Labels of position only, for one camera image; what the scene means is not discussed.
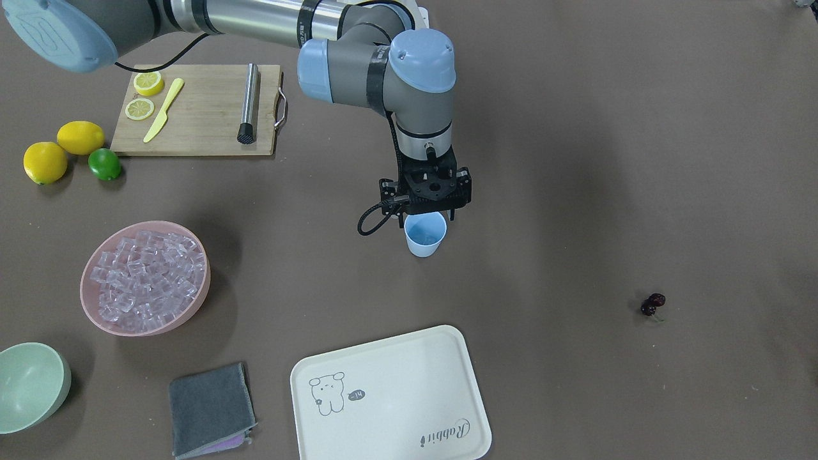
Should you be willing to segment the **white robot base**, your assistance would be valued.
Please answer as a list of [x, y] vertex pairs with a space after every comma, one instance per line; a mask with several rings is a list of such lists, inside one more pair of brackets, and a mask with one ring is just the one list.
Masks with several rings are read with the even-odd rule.
[[421, 8], [415, 0], [401, 0], [401, 4], [406, 6], [407, 10], [412, 15], [416, 29], [429, 28], [428, 11]]

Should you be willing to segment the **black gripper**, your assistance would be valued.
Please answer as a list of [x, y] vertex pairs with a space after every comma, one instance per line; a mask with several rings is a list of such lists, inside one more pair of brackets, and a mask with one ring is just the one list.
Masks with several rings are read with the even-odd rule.
[[453, 148], [435, 160], [416, 160], [397, 154], [397, 180], [380, 180], [380, 195], [407, 215], [456, 210], [472, 198], [472, 178], [467, 167], [458, 168]]

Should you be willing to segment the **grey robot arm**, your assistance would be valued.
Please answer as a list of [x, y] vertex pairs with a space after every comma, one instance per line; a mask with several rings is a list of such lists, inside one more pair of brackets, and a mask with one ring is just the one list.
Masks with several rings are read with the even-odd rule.
[[472, 198], [453, 146], [456, 52], [401, 1], [3, 1], [37, 55], [89, 73], [166, 35], [286, 47], [304, 95], [364, 107], [390, 123], [397, 178], [380, 183], [386, 215], [454, 213]]

